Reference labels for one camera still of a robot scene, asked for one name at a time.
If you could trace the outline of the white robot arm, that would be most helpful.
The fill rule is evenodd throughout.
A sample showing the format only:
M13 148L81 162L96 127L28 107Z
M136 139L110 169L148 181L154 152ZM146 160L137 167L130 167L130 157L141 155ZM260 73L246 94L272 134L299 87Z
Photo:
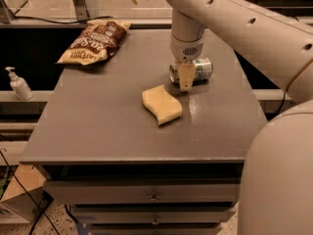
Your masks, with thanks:
M295 102L268 122L246 154L239 235L313 235L313 33L245 0L166 0L171 48L190 63L210 29Z

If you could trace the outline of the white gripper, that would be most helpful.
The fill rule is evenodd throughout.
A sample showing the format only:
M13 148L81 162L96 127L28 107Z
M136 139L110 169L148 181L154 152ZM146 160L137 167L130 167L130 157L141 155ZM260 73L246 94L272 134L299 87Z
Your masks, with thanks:
M203 35L172 34L170 47L174 59L177 62L193 61L202 51L204 43ZM179 86L183 92L190 91L193 86L197 67L192 62L185 62L179 66Z

